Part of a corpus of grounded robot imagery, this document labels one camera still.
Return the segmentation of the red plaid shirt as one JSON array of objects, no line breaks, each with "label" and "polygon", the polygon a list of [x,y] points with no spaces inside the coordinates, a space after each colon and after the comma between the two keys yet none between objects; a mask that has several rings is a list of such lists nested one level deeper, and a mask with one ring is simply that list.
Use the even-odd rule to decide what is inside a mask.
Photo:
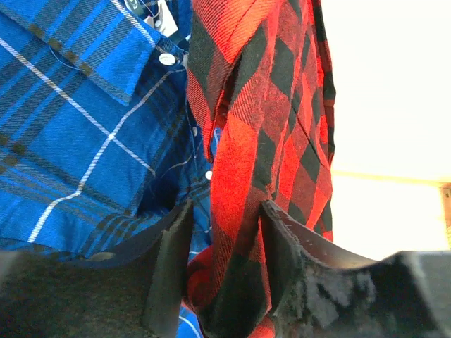
[{"label": "red plaid shirt", "polygon": [[332,239],[332,63],[319,1],[194,1],[187,96],[211,178],[212,243],[185,304],[205,337],[273,337],[259,209]]}]

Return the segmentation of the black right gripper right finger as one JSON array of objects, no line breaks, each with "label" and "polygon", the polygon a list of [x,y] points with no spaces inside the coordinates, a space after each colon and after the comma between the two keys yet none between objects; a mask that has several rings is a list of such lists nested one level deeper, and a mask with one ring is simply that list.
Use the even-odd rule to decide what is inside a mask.
[{"label": "black right gripper right finger", "polygon": [[270,316],[278,337],[449,337],[450,252],[400,251],[380,261],[261,205]]}]

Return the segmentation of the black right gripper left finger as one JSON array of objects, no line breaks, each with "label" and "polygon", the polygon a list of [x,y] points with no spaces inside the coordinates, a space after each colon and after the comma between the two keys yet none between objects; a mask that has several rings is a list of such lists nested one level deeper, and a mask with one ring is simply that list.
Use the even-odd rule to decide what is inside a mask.
[{"label": "black right gripper left finger", "polygon": [[174,337],[186,283],[191,201],[86,260],[1,252],[2,337]]}]

